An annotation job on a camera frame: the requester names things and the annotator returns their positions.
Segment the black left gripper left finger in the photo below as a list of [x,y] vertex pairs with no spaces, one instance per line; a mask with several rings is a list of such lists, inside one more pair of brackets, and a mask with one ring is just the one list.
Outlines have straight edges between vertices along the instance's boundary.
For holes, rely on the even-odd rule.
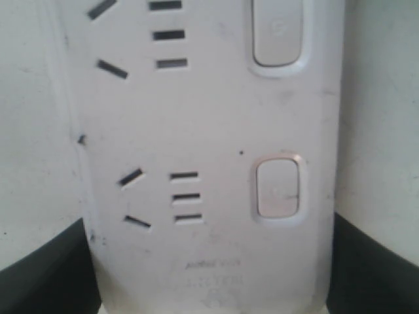
[[97,313],[100,307],[81,218],[1,270],[1,313]]

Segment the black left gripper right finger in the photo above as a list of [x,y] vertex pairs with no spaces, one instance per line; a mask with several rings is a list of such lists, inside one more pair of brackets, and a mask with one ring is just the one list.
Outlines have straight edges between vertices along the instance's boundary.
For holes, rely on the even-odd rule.
[[418,266],[335,214],[329,313],[418,313]]

